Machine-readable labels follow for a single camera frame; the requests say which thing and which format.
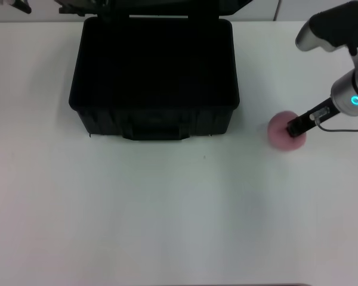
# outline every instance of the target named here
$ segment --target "white wall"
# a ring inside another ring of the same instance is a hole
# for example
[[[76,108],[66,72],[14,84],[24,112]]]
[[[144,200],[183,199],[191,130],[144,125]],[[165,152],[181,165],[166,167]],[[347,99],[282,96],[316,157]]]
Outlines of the white wall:
[[[53,0],[29,0],[32,7],[31,15],[22,13],[11,6],[0,6],[0,21],[82,21],[84,18],[76,15],[60,15],[59,4]],[[276,12],[278,0],[254,0],[240,10],[231,20],[237,21],[272,21]]]
[[[282,0],[278,21],[308,20],[311,16],[349,0]]]

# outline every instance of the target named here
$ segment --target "white tabletop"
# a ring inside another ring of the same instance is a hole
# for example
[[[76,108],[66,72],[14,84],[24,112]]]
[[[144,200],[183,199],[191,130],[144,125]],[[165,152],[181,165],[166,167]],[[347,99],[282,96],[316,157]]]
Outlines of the white tabletop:
[[[301,25],[234,23],[228,133],[169,143],[89,137],[68,105],[81,23],[0,24],[0,286],[358,286],[358,134],[264,137],[352,69],[299,52]]]

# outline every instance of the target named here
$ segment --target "black plastic box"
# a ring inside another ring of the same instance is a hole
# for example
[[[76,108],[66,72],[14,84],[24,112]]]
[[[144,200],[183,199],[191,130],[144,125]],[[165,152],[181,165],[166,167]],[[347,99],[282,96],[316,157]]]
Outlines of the black plastic box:
[[[239,103],[227,20],[85,21],[69,104],[90,134],[131,140],[223,134]]]

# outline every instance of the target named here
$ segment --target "case lid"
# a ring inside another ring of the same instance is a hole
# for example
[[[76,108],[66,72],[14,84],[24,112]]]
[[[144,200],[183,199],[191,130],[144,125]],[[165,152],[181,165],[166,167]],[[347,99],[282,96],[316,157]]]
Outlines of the case lid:
[[[252,0],[55,0],[60,14],[232,15]]]

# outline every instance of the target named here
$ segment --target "pink sponge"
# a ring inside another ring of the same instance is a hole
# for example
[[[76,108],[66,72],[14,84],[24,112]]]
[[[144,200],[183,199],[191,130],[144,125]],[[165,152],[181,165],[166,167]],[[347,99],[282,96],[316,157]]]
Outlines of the pink sponge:
[[[306,142],[306,133],[297,138],[290,137],[286,127],[288,122],[297,117],[291,111],[275,115],[268,125],[268,140],[273,147],[282,151],[293,151],[301,148]]]

